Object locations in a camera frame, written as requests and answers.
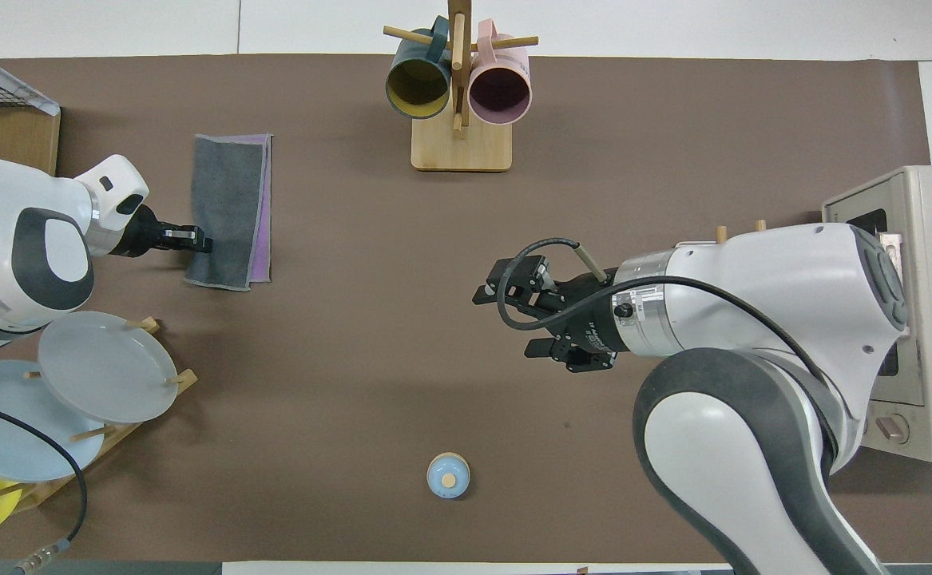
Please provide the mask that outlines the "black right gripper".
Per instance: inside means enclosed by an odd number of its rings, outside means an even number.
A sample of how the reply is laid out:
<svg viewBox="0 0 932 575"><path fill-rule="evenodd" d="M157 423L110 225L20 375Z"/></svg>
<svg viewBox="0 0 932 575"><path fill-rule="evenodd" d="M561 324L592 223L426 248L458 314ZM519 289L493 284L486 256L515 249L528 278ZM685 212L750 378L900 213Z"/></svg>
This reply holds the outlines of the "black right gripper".
<svg viewBox="0 0 932 575"><path fill-rule="evenodd" d="M472 297L475 305L494 304L496 291L512 259L495 262ZM542 292L554 292L554 281L549 273L549 260L545 256L527 256L521 259L507 276L506 304L529 305ZM591 272L571 280L556 282L558 295L565 297L565 306L571 307L598 292L605 285ZM617 359L616 352L629 352L619 334L611 296L597 299L570 316L563 323L549 325L554 335L570 335L571 341L555 338L531 339L526 346L527 358L550 358L564 363L572 374L611 369Z"/></svg>

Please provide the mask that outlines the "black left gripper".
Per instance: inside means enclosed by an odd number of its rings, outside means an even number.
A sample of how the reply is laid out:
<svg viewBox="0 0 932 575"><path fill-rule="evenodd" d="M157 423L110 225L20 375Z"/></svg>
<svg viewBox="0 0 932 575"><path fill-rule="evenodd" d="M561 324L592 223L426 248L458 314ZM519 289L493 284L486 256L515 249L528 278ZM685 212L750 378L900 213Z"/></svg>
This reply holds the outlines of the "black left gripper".
<svg viewBox="0 0 932 575"><path fill-rule="evenodd" d="M149 206L140 206L123 229L114 255L136 258L149 250L162 250L162 237L164 250L212 252L213 240L199 239L202 234L198 226L164 227L162 230L155 212Z"/></svg>

